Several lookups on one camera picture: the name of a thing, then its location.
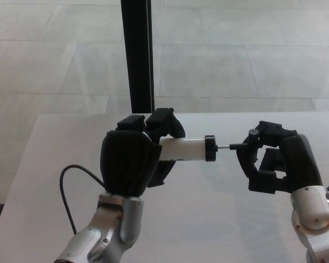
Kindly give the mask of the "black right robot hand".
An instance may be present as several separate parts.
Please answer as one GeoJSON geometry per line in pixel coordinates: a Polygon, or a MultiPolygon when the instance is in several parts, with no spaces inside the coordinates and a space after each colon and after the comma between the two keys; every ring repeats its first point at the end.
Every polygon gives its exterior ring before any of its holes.
{"type": "Polygon", "coordinates": [[[307,137],[281,124],[260,121],[241,144],[231,144],[253,192],[292,193],[322,186],[322,179],[307,137]]]}

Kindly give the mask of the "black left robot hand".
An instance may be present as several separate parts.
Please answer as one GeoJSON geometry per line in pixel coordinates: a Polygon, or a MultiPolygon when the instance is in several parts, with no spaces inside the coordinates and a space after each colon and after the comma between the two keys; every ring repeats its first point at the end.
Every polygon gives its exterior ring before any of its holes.
{"type": "Polygon", "coordinates": [[[160,139],[185,137],[173,108],[157,108],[149,118],[130,115],[106,133],[101,145],[100,171],[105,191],[119,196],[140,197],[146,188],[164,184],[176,163],[160,159],[160,139]]]}

